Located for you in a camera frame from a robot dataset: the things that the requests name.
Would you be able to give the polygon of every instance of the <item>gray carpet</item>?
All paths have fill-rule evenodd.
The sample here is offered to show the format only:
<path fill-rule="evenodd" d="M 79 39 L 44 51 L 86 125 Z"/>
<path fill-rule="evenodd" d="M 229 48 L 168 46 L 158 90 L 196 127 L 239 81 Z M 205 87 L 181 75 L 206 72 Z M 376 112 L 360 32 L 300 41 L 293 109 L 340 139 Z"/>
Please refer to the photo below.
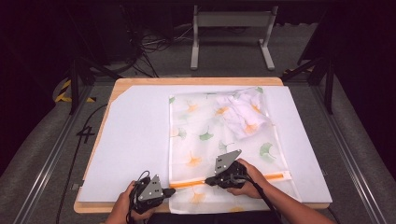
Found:
<path fill-rule="evenodd" d="M 257 39 L 261 34 L 258 29 L 247 29 L 240 35 L 224 30 L 202 31 L 197 71 L 190 70 L 190 40 L 177 42 L 164 51 L 153 52 L 148 56 L 160 77 L 280 77 L 284 70 L 296 67 L 296 62 L 314 29 L 315 25 L 296 27 L 287 25 L 274 28 L 269 44 L 276 66 L 276 70 L 272 72 L 265 68 L 258 47 Z M 151 73 L 144 63 L 138 61 L 138 64 Z M 142 77 L 134 69 L 122 75 Z M 35 205 L 28 223 L 55 222 L 71 160 L 78 144 L 76 133 L 81 130 L 93 110 L 107 103 L 113 88 L 113 83 L 107 82 L 108 79 L 99 79 L 102 81 L 96 82 L 90 93 L 90 96 L 96 97 L 97 101 L 84 104 L 76 125 L 67 137 L 63 154 Z M 288 82 L 286 85 L 290 86 L 319 165 L 327 173 L 325 180 L 333 199 L 331 209 L 339 217 L 341 223 L 372 223 L 355 182 L 340 155 L 340 147 L 326 116 L 315 98 L 313 88 L 305 83 Z M 68 118 L 69 109 L 69 103 L 57 103 L 55 108 L 32 131 L 1 176 L 0 223 L 12 223 L 17 216 Z M 99 110 L 89 122 L 94 133 L 99 130 L 104 111 L 104 108 Z M 384 217 L 388 223 L 396 223 L 396 215 L 392 211 L 396 207 L 395 181 L 387 173 L 337 80 L 334 83 L 333 112 L 333 117 L 342 130 Z M 90 137 L 87 144 L 82 143 L 79 148 L 64 198 L 60 223 L 100 223 L 106 220 L 107 214 L 80 215 L 73 210 L 78 192 L 72 190 L 71 186 L 81 184 L 94 141 L 95 136 Z M 327 210 L 320 212 L 333 219 Z"/>

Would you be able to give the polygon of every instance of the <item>dark background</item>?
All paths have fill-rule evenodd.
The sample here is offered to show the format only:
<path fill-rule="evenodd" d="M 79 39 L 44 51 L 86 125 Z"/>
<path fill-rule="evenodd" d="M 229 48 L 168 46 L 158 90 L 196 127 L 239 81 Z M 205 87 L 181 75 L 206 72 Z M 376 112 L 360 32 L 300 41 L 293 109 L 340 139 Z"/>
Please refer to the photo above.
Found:
<path fill-rule="evenodd" d="M 276 24 L 318 22 L 325 8 L 283 6 L 278 10 Z M 54 107 L 52 92 L 67 76 L 73 55 L 81 54 L 100 64 L 128 61 L 136 56 L 136 49 L 128 43 L 119 9 L 116 5 L 78 5 L 64 10 L 56 1 L 2 2 L 1 174 L 25 137 Z M 171 37 L 174 26 L 191 22 L 192 6 L 128 7 L 128 10 L 133 14 L 132 31 L 137 35 L 147 26 Z M 391 23 L 395 19 L 392 8 L 378 1 L 348 2 L 326 15 L 303 59 L 323 54 L 332 56 L 335 74 L 379 155 L 396 178 L 393 162 L 396 158 L 396 88 L 393 86 L 396 32 Z M 101 34 L 109 29 L 107 21 L 120 21 L 120 26 L 112 29 L 113 33 L 103 41 Z M 88 47 L 81 36 L 89 40 Z M 115 47 L 110 44 L 114 41 L 119 43 Z"/>

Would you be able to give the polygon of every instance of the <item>hand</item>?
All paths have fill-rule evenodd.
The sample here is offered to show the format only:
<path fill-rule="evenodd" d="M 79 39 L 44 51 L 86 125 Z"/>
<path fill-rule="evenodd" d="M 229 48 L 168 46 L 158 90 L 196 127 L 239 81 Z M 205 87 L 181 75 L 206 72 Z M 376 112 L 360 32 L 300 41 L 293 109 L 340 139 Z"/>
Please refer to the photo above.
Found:
<path fill-rule="evenodd" d="M 120 194 L 116 203 L 114 204 L 113 210 L 106 220 L 106 224 L 125 224 L 126 223 L 126 215 L 129 211 L 129 194 L 134 188 L 134 181 L 128 186 L 128 188 Z M 151 208 L 142 215 L 136 213 L 136 211 L 132 211 L 132 217 L 135 221 L 147 219 L 152 216 L 155 208 Z"/>
<path fill-rule="evenodd" d="M 251 165 L 247 161 L 244 161 L 243 159 L 238 159 L 237 161 L 247 168 L 247 173 L 254 182 L 258 183 L 262 187 L 269 184 L 265 177 L 262 175 L 262 172 L 260 172 L 255 166 Z M 251 198 L 260 199 L 262 197 L 260 196 L 256 188 L 254 188 L 254 186 L 248 181 L 245 182 L 244 187 L 242 187 L 241 189 L 227 189 L 227 191 L 235 196 L 246 194 Z"/>

